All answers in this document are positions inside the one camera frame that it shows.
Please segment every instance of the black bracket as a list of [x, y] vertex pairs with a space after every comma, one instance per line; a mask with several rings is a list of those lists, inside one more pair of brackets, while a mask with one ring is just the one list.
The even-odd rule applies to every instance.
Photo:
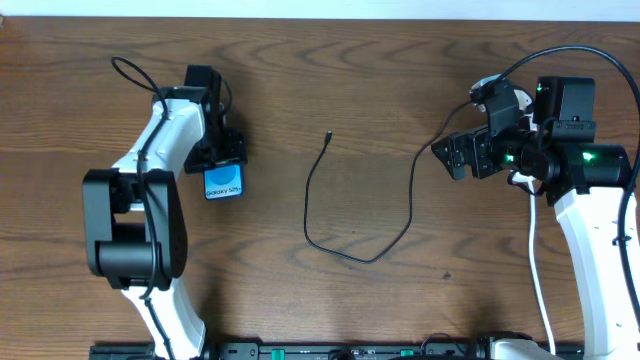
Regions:
[[242, 133], [227, 127], [220, 113], [220, 85], [222, 78], [208, 65], [189, 65], [185, 87], [205, 89], [208, 96], [203, 102], [205, 135], [195, 144], [184, 163], [187, 174], [201, 173], [219, 166], [247, 163], [247, 150]]
[[542, 125], [546, 119], [554, 119], [548, 127], [549, 142], [592, 143], [595, 140], [595, 86], [591, 78], [538, 78], [533, 122]]
[[431, 145], [431, 151], [454, 180], [465, 177], [465, 165], [471, 167], [478, 179], [503, 170], [499, 162], [491, 158], [492, 139], [520, 122], [518, 97], [509, 80], [495, 84], [489, 93], [485, 93], [484, 88], [475, 89], [471, 100], [484, 105], [487, 123], [464, 133], [453, 133]]
[[[173, 172], [145, 174], [150, 210], [160, 244], [156, 286], [169, 288], [182, 275], [187, 262], [187, 230]], [[82, 182], [87, 262], [96, 276], [104, 276], [114, 289], [144, 286], [151, 276], [151, 240], [145, 224], [119, 223], [115, 214], [127, 213], [140, 203], [135, 174], [117, 169], [89, 170]]]

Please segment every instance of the black cable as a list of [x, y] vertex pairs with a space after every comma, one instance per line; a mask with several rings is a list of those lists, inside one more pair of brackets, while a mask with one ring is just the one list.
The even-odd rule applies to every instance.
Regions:
[[229, 86], [229, 83], [226, 79], [222, 79], [222, 83], [224, 84], [224, 88], [227, 89], [227, 97], [229, 98], [229, 101], [227, 101], [227, 105], [225, 105], [220, 112], [220, 117], [225, 116], [233, 105], [233, 93], [231, 92], [231, 87]]
[[[627, 70], [627, 68], [622, 65], [620, 61], [614, 58], [612, 55], [607, 52], [600, 50], [598, 48], [594, 48], [591, 46], [584, 45], [562, 45], [556, 46], [549, 49], [541, 50], [535, 52], [529, 56], [522, 58], [517, 63], [513, 64], [510, 68], [508, 68], [505, 72], [500, 74], [495, 80], [486, 85], [486, 89], [484, 89], [484, 93], [488, 94], [495, 84], [499, 83], [503, 79], [505, 79], [509, 74], [515, 71], [520, 66], [528, 63], [529, 61], [538, 58], [540, 56], [560, 52], [567, 50], [577, 50], [577, 51], [586, 51], [589, 53], [593, 53], [603, 57], [605, 60], [609, 61], [613, 66], [618, 69], [618, 71], [622, 74], [622, 76], [627, 80], [629, 87], [631, 88], [631, 92], [633, 93], [633, 97], [636, 101], [636, 107], [638, 108], [638, 116], [640, 119], [640, 90], [638, 90], [638, 85], [633, 80], [633, 77]], [[620, 201], [620, 208], [618, 210], [618, 236], [616, 238], [616, 243], [620, 247], [620, 260], [622, 262], [622, 271], [624, 273], [625, 283], [627, 285], [627, 291], [629, 292], [629, 297], [631, 298], [631, 305], [633, 306], [633, 312], [636, 316], [636, 322], [640, 327], [640, 302], [638, 301], [638, 293], [636, 292], [635, 285], [633, 283], [633, 276], [631, 275], [631, 266], [629, 264], [629, 255], [627, 254], [627, 241], [630, 239], [625, 232], [625, 217], [627, 214], [627, 206], [629, 205], [629, 198], [633, 193], [633, 189], [636, 184], [636, 179], [638, 178], [638, 171], [640, 171], [640, 136], [638, 138], [638, 145], [636, 148], [636, 158], [633, 164], [633, 169], [631, 171], [631, 176], [629, 177], [629, 181], [627, 182], [626, 187], [622, 193], [622, 200]]]
[[451, 337], [451, 335], [447, 334], [447, 333], [433, 333], [431, 335], [429, 335], [426, 339], [424, 339], [424, 341], [422, 342], [422, 345], [420, 345], [420, 354], [422, 355], [426, 355], [427, 354], [427, 344], [429, 343], [429, 340], [431, 340], [434, 336], [444, 336], [444, 337], [448, 337], [449, 340], [451, 340], [451, 342], [453, 343], [453, 345], [456, 346], [456, 348], [458, 349], [458, 351], [460, 351], [460, 353], [464, 356], [465, 352], [464, 350], [462, 350], [462, 348], [460, 347], [460, 345], [458, 345], [458, 343], [456, 342], [456, 340], [454, 338]]
[[[117, 64], [118, 61], [121, 61], [129, 65], [132, 69], [134, 69], [136, 72], [142, 75], [142, 77], [144, 77], [145, 80], [147, 80], [147, 82], [149, 83], [149, 85], [151, 85], [151, 87], [146, 86], [132, 79], [131, 77], [129, 77], [129, 75], [125, 74], [118, 66]], [[158, 122], [156, 127], [153, 129], [153, 131], [151, 132], [147, 140], [145, 140], [144, 144], [142, 145], [142, 148], [138, 151], [138, 162], [136, 164], [138, 192], [140, 193], [140, 199], [142, 200], [142, 204], [144, 206], [144, 215], [147, 220], [147, 224], [149, 225], [148, 226], [149, 237], [151, 238], [151, 276], [149, 277], [149, 283], [147, 284], [147, 289], [145, 290], [144, 294], [140, 296], [140, 299], [144, 300], [144, 305], [149, 309], [151, 319], [153, 320], [153, 323], [156, 326], [158, 333], [160, 333], [160, 336], [162, 337], [164, 346], [167, 350], [167, 354], [169, 355], [169, 359], [174, 360], [175, 357], [173, 356], [173, 350], [171, 349], [169, 337], [164, 331], [162, 324], [160, 324], [160, 321], [158, 320], [158, 316], [155, 310], [153, 309], [153, 305], [151, 304], [151, 299], [149, 298], [149, 295], [151, 294], [155, 286], [155, 279], [156, 279], [157, 268], [158, 268], [158, 258], [159, 258], [158, 248], [159, 247], [158, 247], [158, 238], [156, 234], [156, 227], [153, 222], [153, 214], [151, 213], [151, 206], [149, 204], [149, 198], [147, 196], [147, 184], [145, 182], [146, 180], [142, 173], [142, 164], [146, 161], [146, 156], [147, 156], [147, 151], [149, 150], [149, 146], [151, 146], [153, 139], [156, 137], [156, 135], [158, 134], [158, 132], [160, 131], [164, 123], [167, 121], [169, 117], [169, 108], [167, 106], [167, 102], [164, 96], [162, 96], [162, 93], [158, 88], [158, 85], [156, 85], [153, 79], [151, 79], [151, 77], [147, 75], [147, 73], [145, 73], [138, 65], [120, 56], [112, 57], [111, 65], [113, 65], [113, 68], [116, 69], [118, 74], [122, 75], [125, 79], [133, 82], [134, 84], [140, 86], [143, 89], [153, 91], [158, 96], [158, 99], [162, 104], [162, 117], [160, 118], [160, 121]]]
[[147, 309], [149, 309], [149, 315], [151, 315], [151, 320], [153, 321], [153, 324], [158, 329], [158, 332], [160, 333], [160, 337], [162, 337], [162, 342], [164, 343], [165, 349], [167, 349], [167, 355], [169, 355], [169, 359], [175, 360], [176, 357], [173, 354], [173, 350], [171, 349], [171, 340], [169, 340], [169, 336], [167, 336], [167, 333], [164, 331], [162, 324], [160, 324], [160, 319], [158, 319], [158, 314], [156, 314], [156, 311], [153, 308], [153, 305], [151, 304], [150, 298], [146, 298], [144, 300], [144, 306], [146, 306]]
[[453, 111], [451, 111], [451, 113], [447, 117], [447, 120], [442, 124], [442, 126], [438, 130], [438, 133], [431, 140], [427, 141], [424, 145], [422, 145], [420, 150], [418, 150], [416, 155], [413, 157], [413, 163], [411, 164], [411, 173], [409, 175], [409, 220], [407, 220], [407, 224], [404, 226], [402, 231], [400, 231], [400, 234], [398, 234], [398, 236], [395, 238], [395, 240], [393, 240], [386, 248], [384, 248], [384, 250], [382, 250], [378, 255], [376, 255], [374, 258], [372, 258], [370, 260], [359, 259], [357, 257], [353, 257], [353, 256], [350, 256], [350, 255], [341, 253], [339, 251], [327, 249], [325, 247], [322, 247], [322, 246], [314, 243], [311, 240], [311, 238], [309, 238], [309, 233], [307, 232], [307, 208], [309, 206], [309, 185], [311, 184], [311, 176], [313, 176], [313, 172], [316, 170], [316, 167], [318, 166], [318, 163], [320, 163], [320, 159], [322, 159], [322, 156], [324, 155], [324, 152], [327, 150], [327, 145], [329, 145], [329, 142], [331, 141], [331, 135], [332, 135], [331, 131], [327, 132], [327, 135], [324, 138], [324, 146], [322, 147], [322, 151], [320, 151], [320, 155], [318, 155], [318, 159], [313, 164], [313, 167], [311, 168], [311, 171], [309, 172], [309, 177], [307, 178], [307, 187], [306, 187], [306, 191], [305, 191], [305, 195], [304, 195], [304, 236], [307, 238], [307, 242], [309, 242], [309, 245], [313, 246], [314, 248], [316, 248], [316, 249], [318, 249], [320, 251], [324, 251], [324, 252], [329, 253], [331, 255], [339, 256], [339, 257], [347, 259], [347, 260], [355, 261], [355, 262], [360, 263], [360, 264], [372, 264], [372, 263], [380, 260], [380, 258], [382, 258], [387, 252], [389, 252], [389, 250], [391, 250], [391, 248], [395, 244], [398, 243], [398, 241], [400, 241], [402, 236], [409, 229], [409, 226], [411, 226], [411, 219], [413, 218], [413, 175], [414, 175], [415, 170], [416, 170], [416, 162], [418, 161], [418, 157], [420, 156], [420, 154], [422, 154], [422, 152], [429, 145], [431, 145], [440, 136], [442, 136], [442, 133], [447, 128], [447, 125], [449, 125], [449, 123], [451, 122], [451, 119], [453, 118], [453, 116], [460, 109], [462, 109], [463, 107], [469, 105], [470, 103], [471, 103], [471, 101], [467, 101], [464, 104], [460, 104], [455, 109], [453, 109]]

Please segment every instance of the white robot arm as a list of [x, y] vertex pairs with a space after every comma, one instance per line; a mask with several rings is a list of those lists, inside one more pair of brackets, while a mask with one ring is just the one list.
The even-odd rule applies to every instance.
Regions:
[[[181, 277], [187, 234], [176, 181], [183, 167], [215, 176], [221, 166], [246, 162], [242, 134], [224, 127], [220, 82], [211, 67], [189, 66], [185, 86], [156, 94], [151, 119], [131, 150], [110, 170], [90, 170], [83, 182], [89, 267], [135, 305], [161, 358], [199, 357], [206, 333]], [[141, 151], [144, 163], [138, 167]], [[141, 178], [150, 209], [141, 201]], [[145, 211], [145, 224], [115, 221], [115, 213], [128, 211]], [[149, 216], [159, 244], [153, 280]]]
[[[432, 151], [455, 180], [465, 176], [464, 165], [469, 165], [473, 176], [480, 179], [511, 169], [512, 175], [520, 172], [542, 182], [532, 193], [522, 184], [513, 183], [513, 176], [508, 181], [530, 195], [546, 192], [547, 202], [556, 211], [578, 284], [585, 325], [584, 358], [638, 358], [640, 332], [633, 293], [640, 296], [640, 247], [633, 193], [622, 217], [622, 241], [618, 227], [631, 174], [626, 151], [619, 145], [593, 144], [596, 124], [592, 120], [592, 79], [541, 77], [538, 81], [533, 111], [534, 104], [527, 102], [522, 90], [504, 76], [481, 80], [472, 88], [471, 97], [481, 111], [487, 112], [487, 124], [449, 135], [434, 144]], [[632, 79], [630, 84], [635, 94], [637, 87]], [[523, 111], [529, 103], [533, 119], [529, 111]], [[626, 264], [621, 247], [630, 259], [628, 277], [623, 271]], [[554, 357], [533, 342], [501, 339], [491, 344], [491, 358]]]

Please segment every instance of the wooden surface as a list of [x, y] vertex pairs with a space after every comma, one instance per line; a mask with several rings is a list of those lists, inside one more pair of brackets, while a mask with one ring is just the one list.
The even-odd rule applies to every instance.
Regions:
[[[246, 132], [242, 198], [207, 202], [201, 176], [179, 191], [187, 287], [212, 334], [264, 341], [418, 342], [435, 331], [544, 331], [527, 261], [528, 200], [506, 175], [454, 182], [430, 151], [416, 170], [414, 222], [374, 265], [310, 248], [310, 234], [374, 255], [407, 218], [409, 165], [478, 79], [535, 50], [600, 46], [640, 77], [640, 25], [534, 22], [11, 18], [0, 32], [0, 357], [85, 358], [96, 342], [148, 341], [134, 308], [86, 266], [81, 180], [133, 144], [151, 94], [120, 78], [123, 55], [161, 85], [186, 65], [229, 81], [229, 120]], [[637, 114], [606, 62], [567, 53], [511, 77], [593, 76], [598, 140], [635, 149]], [[467, 109], [448, 132], [481, 124]], [[538, 265], [559, 341], [583, 335], [571, 260], [541, 200]]]

